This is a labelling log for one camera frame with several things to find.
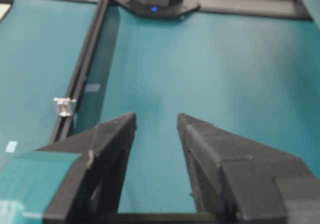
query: metal clip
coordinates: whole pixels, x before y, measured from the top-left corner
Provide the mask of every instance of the metal clip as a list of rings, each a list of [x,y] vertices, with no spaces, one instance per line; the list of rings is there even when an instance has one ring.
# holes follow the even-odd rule
[[[61,117],[71,117],[74,114],[76,107],[76,99],[71,98],[57,98],[53,99],[55,102],[56,114]]]

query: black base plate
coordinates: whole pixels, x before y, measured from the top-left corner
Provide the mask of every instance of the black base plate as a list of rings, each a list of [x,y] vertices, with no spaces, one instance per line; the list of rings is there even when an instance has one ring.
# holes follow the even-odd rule
[[[175,18],[187,12],[196,10],[200,7],[200,0],[183,0],[182,3],[167,8],[162,8],[158,6],[145,6],[134,0],[114,1],[116,1],[123,7],[127,8],[136,15],[154,18]]]

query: tape piece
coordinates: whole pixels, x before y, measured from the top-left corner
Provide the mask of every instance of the tape piece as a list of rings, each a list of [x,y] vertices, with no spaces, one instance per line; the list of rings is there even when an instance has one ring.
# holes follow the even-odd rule
[[[6,147],[6,152],[8,153],[14,153],[15,150],[16,150],[16,146],[18,145],[18,142],[17,141],[9,141],[7,147]]]

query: blue led light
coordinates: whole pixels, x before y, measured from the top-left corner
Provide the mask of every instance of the blue led light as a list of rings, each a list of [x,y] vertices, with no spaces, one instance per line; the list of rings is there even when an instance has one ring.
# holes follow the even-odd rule
[[[154,13],[158,12],[158,7],[157,6],[152,6],[151,7],[151,11],[154,12]]]

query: black frame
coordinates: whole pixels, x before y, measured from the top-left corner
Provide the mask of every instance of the black frame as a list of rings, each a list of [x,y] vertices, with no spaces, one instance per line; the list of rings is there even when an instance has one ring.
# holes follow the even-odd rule
[[[97,5],[93,21],[65,94],[66,98],[70,97],[77,100],[77,107],[79,107],[78,103],[81,101],[83,90],[86,85],[87,75],[96,51],[99,34],[102,30],[105,16],[107,14],[109,2],[110,0],[100,0]],[[55,122],[50,143],[63,140],[69,135],[73,125],[73,118],[63,118],[58,116]]]

